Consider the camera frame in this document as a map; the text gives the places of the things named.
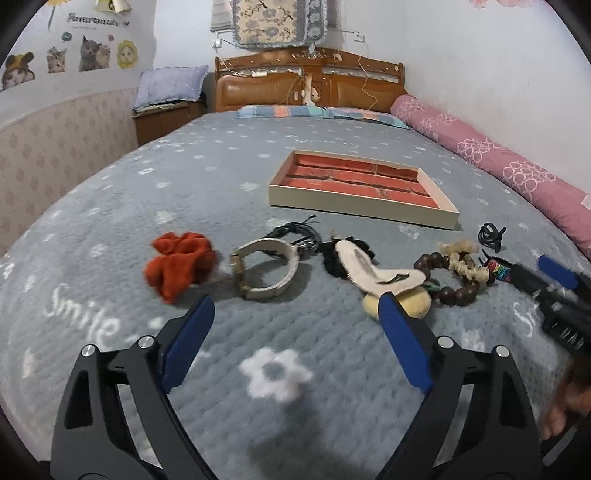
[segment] human hand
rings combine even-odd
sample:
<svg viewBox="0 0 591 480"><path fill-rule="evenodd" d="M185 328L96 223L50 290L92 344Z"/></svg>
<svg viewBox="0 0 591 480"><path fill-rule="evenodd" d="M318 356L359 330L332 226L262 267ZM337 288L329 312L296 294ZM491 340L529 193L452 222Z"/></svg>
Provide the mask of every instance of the human hand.
<svg viewBox="0 0 591 480"><path fill-rule="evenodd" d="M591 411L591 359L578 358L569 364L548 412L540 420L543 440L562 433L569 411L581 415Z"/></svg>

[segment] headboard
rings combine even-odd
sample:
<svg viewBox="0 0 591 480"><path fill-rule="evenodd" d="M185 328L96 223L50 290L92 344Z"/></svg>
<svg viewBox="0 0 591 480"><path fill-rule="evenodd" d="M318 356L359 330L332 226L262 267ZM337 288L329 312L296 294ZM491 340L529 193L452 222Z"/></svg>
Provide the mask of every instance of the headboard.
<svg viewBox="0 0 591 480"><path fill-rule="evenodd" d="M366 59L331 48L318 48L313 53L307 48L285 48L216 58L216 112L245 105L313 102L389 113L394 100L405 93L402 63Z"/></svg>

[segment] open box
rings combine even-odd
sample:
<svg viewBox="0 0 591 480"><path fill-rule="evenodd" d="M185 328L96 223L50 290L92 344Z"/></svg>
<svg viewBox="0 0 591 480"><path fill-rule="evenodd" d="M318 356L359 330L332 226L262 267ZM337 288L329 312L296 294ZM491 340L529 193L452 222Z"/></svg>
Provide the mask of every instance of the open box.
<svg viewBox="0 0 591 480"><path fill-rule="evenodd" d="M269 204L454 229L459 212L420 168L294 150L269 184Z"/></svg>

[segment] window blind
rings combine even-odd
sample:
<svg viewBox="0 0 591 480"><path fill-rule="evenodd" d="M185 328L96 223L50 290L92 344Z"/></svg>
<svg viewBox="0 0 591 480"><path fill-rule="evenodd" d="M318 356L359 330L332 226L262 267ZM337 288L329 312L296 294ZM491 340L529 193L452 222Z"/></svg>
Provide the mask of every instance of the window blind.
<svg viewBox="0 0 591 480"><path fill-rule="evenodd" d="M339 0L326 0L329 28L336 27L336 2ZM212 6L212 32L230 30L230 19L232 16L232 7L230 0L213 0Z"/></svg>

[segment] purple pillow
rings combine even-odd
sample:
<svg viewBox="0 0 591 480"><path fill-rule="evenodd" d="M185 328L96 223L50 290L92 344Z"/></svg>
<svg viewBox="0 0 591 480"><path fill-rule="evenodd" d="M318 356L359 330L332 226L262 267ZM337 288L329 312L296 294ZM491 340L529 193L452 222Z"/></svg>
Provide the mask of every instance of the purple pillow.
<svg viewBox="0 0 591 480"><path fill-rule="evenodd" d="M134 109L177 100L198 101L208 71L208 65L146 70L139 79Z"/></svg>

